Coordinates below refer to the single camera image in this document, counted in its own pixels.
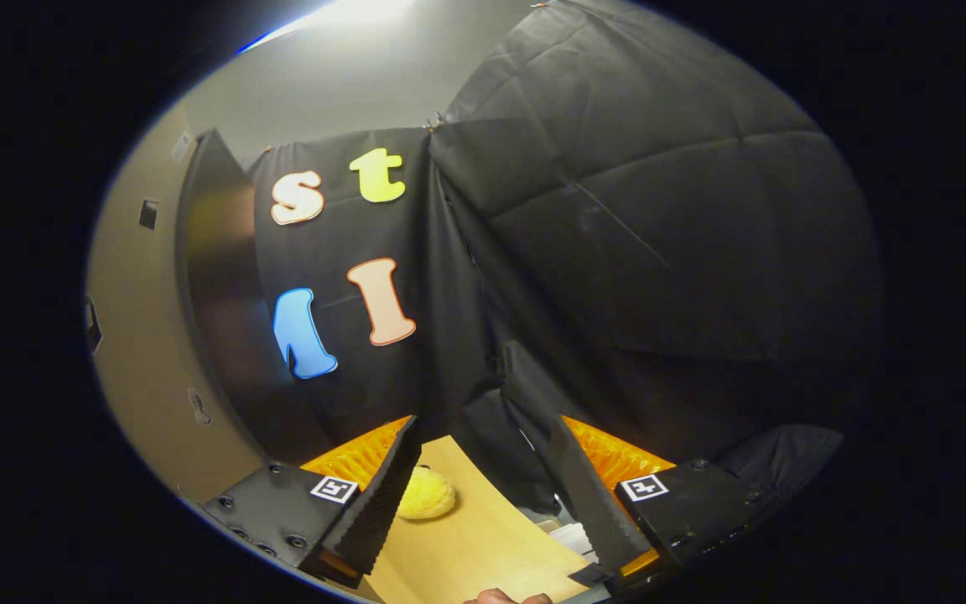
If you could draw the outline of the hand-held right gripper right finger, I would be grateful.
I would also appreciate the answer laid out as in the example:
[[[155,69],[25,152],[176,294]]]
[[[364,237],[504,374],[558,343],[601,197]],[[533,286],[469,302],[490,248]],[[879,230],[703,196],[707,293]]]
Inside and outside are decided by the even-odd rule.
[[[548,456],[609,588],[673,580],[754,523],[756,487],[703,459],[663,460],[564,415],[553,421]]]

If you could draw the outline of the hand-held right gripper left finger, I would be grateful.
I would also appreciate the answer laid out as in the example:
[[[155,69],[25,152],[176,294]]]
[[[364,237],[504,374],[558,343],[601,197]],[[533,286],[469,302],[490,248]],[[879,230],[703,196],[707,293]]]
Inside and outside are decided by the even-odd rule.
[[[421,450],[418,417],[406,416],[302,466],[268,461],[200,511],[267,557],[357,588],[386,543]]]

